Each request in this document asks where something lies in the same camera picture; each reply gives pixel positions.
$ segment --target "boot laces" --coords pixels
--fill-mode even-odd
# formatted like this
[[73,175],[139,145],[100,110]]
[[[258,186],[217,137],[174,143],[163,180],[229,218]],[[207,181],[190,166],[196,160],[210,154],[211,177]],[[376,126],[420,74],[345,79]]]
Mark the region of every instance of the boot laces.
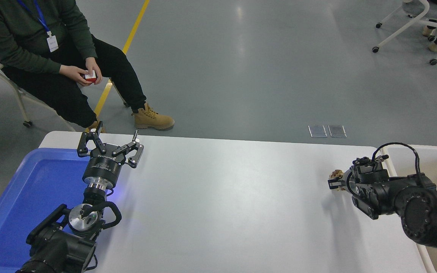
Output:
[[153,110],[153,108],[152,107],[150,107],[149,105],[148,105],[148,110],[146,110],[145,112],[144,112],[144,114],[146,115],[146,116],[149,116],[149,117],[151,117],[151,118],[154,118],[154,117],[156,117],[156,112]]

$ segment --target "blue tray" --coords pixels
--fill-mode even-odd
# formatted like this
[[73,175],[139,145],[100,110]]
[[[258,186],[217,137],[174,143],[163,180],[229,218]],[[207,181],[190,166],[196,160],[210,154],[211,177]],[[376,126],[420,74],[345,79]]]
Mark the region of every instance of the blue tray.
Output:
[[88,161],[70,149],[26,155],[0,197],[0,273],[14,273],[30,258],[26,237],[57,206],[82,203]]

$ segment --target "wire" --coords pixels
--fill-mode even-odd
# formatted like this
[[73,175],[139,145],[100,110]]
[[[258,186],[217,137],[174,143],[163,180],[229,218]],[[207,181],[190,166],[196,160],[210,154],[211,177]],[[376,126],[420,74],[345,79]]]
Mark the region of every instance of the wire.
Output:
[[347,180],[345,180],[345,182],[346,182],[345,184],[347,184],[347,189],[352,195],[358,196],[358,194],[352,190],[352,187],[350,187],[350,178],[351,177],[352,177],[352,173],[349,173],[347,176]]
[[415,158],[414,159],[414,168],[416,169],[416,175],[417,175],[417,178],[418,178],[418,180],[420,182],[420,180],[421,180],[421,170],[420,170],[420,167],[419,167],[419,155],[418,155],[418,152],[416,151],[416,149],[414,149],[413,147],[411,147],[411,146],[409,146],[409,145],[407,145],[405,143],[402,143],[402,142],[389,142],[389,143],[385,143],[384,145],[381,145],[373,153],[372,161],[375,160],[375,156],[378,153],[378,151],[380,151],[380,149],[382,149],[383,147],[386,147],[388,145],[402,145],[402,146],[408,147],[409,149],[412,150],[412,152],[414,153],[414,158]]
[[88,270],[92,270],[92,269],[97,268],[97,256],[96,256],[95,254],[94,254],[94,259],[95,259],[95,261],[96,261],[96,264],[95,264],[94,266],[87,267],[87,268],[85,269],[85,271],[88,271]]

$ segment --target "green sweater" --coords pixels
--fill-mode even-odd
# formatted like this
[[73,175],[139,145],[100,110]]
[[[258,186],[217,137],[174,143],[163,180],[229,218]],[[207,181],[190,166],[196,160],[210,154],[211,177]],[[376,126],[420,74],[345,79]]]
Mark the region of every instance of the green sweater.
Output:
[[[42,54],[50,52],[47,32],[38,21],[33,0],[0,0],[0,62],[33,73],[58,74],[60,65]],[[39,0],[47,26],[58,44],[70,35],[83,59],[97,57],[87,20],[75,0]]]

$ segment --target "white bin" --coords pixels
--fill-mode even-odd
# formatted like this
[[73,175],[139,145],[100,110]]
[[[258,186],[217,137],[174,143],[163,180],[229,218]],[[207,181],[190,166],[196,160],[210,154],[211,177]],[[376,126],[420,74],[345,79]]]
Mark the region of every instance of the white bin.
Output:
[[[437,147],[412,145],[419,154],[420,170],[425,173],[433,183],[437,185]],[[387,169],[391,176],[406,176],[416,173],[414,170],[414,154],[411,149],[400,145],[387,146],[383,149],[383,154],[388,154],[392,165]],[[426,247],[429,257],[437,271],[437,248]]]

